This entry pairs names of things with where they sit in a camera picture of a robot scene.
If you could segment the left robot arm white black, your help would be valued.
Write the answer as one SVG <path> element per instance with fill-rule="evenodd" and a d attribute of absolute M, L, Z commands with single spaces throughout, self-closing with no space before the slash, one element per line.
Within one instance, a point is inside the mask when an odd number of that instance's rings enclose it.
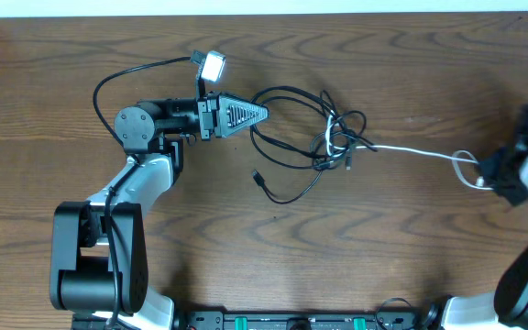
<path fill-rule="evenodd" d="M 83 202 L 63 202 L 52 227 L 49 298 L 84 328 L 172 329 L 171 298 L 149 287 L 143 219 L 177 181 L 183 137 L 227 138 L 270 116 L 228 93 L 141 100 L 115 117 L 125 167 Z"/>

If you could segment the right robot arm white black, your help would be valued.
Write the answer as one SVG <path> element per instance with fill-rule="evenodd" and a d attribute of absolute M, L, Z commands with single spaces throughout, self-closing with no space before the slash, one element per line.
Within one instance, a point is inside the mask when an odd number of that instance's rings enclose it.
<path fill-rule="evenodd" d="M 484 186 L 509 204 L 528 201 L 528 104 L 511 142 L 481 161 Z M 436 329 L 528 329 L 528 246 L 501 276 L 494 292 L 453 297 L 445 302 Z"/>

